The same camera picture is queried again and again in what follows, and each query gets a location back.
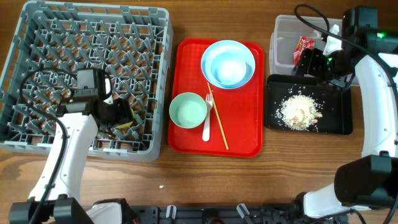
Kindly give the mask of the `yellow plastic cup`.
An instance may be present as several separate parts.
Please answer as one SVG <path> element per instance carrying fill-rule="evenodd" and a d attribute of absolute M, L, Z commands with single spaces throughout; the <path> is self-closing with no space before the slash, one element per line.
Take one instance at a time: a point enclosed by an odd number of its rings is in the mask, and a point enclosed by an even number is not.
<path fill-rule="evenodd" d="M 126 128 L 129 128 L 130 125 L 134 122 L 134 120 L 135 120 L 135 114 L 134 114 L 134 111 L 133 111 L 132 108 L 131 108 L 130 110 L 131 110 L 131 114 L 132 114 L 132 120 L 131 120 L 130 122 L 128 122 L 128 123 L 124 123 L 124 124 L 120 124 L 119 126 L 116 126 L 117 129 L 126 129 Z"/>

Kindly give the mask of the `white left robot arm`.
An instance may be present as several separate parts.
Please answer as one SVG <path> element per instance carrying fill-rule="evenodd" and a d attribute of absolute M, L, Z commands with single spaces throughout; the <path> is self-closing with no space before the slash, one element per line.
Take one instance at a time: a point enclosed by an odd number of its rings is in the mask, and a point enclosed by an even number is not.
<path fill-rule="evenodd" d="M 47 162 L 26 202 L 13 203 L 10 223 L 138 223 L 126 199 L 100 200 L 89 210 L 79 203 L 81 178 L 89 148 L 101 128 L 111 129 L 134 117 L 127 100 L 105 101 L 113 94 L 110 75 L 97 68 L 72 73 L 76 88 L 57 105 L 55 114 L 29 103 L 27 108 L 56 122 L 55 138 Z"/>

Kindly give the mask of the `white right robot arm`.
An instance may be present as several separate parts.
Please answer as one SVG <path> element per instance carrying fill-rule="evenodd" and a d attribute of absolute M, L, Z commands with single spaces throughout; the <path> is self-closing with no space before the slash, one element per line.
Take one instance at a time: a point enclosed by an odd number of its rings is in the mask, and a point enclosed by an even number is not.
<path fill-rule="evenodd" d="M 345 11 L 340 49 L 328 50 L 306 73 L 329 82 L 344 75 L 358 79 L 363 102 L 364 143 L 361 158 L 341 166 L 332 184 L 297 195 L 293 220 L 312 222 L 359 213 L 397 210 L 397 33 L 380 30 L 375 7 Z"/>

